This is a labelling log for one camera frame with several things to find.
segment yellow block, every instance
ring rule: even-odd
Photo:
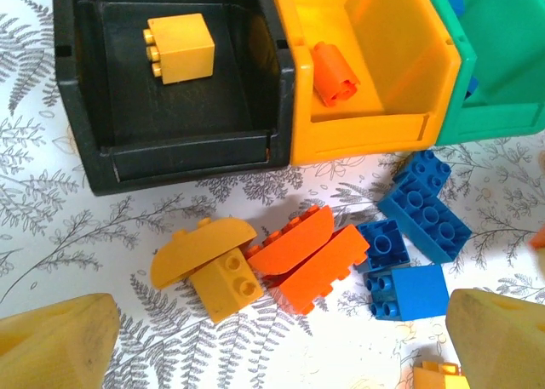
[[[457,289],[446,326],[472,389],[545,388],[545,306]]]
[[[430,0],[275,0],[296,68],[292,164],[433,145],[461,59]],[[313,90],[316,43],[361,84],[336,106]]]
[[[215,45],[200,13],[150,19],[147,25],[147,58],[163,84],[212,75]]]
[[[415,389],[469,389],[468,379],[455,363],[422,362],[413,368]]]
[[[176,232],[157,252],[150,271],[153,287],[164,289],[229,250],[245,249],[257,236],[251,225],[234,217],[203,219],[197,227],[193,232]]]
[[[2,319],[0,387],[99,389],[118,331],[118,309],[109,294]]]
[[[240,249],[221,255],[189,279],[214,323],[263,296],[263,290]]]

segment table surface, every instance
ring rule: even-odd
[[[94,197],[55,87],[51,0],[0,3],[0,317],[112,294],[122,325],[107,388],[408,389],[414,363],[457,362],[445,317],[376,321],[357,273],[334,282],[307,317],[265,296],[216,326],[191,284],[154,290],[156,249],[209,215],[248,220],[260,240],[312,204],[329,204],[338,226],[379,220],[376,201],[404,155]],[[544,141],[435,148],[453,170],[441,198],[473,230],[458,259],[443,265],[449,291],[545,301],[525,246],[545,217]],[[411,264],[428,264],[406,242]]]

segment orange block inside bin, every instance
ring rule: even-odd
[[[320,42],[313,50],[314,88],[326,106],[348,100],[358,91],[358,77],[341,51],[333,44]]]
[[[352,264],[367,258],[369,244],[354,226],[338,232],[333,226],[331,209],[313,206],[263,246],[246,252],[248,264],[268,282],[285,311],[308,314],[314,299],[329,294],[333,281],[345,278]]]
[[[433,145],[461,60],[430,0],[275,0],[296,68],[291,162]],[[335,45],[360,81],[327,106],[312,49]]]

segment green storage bin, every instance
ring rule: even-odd
[[[462,57],[437,145],[545,128],[545,0],[432,0]],[[464,100],[471,75],[477,90]]]

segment orange cylindrical block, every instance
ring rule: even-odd
[[[338,100],[356,94],[359,80],[337,46],[320,42],[312,55],[314,88],[326,106],[335,106]]]

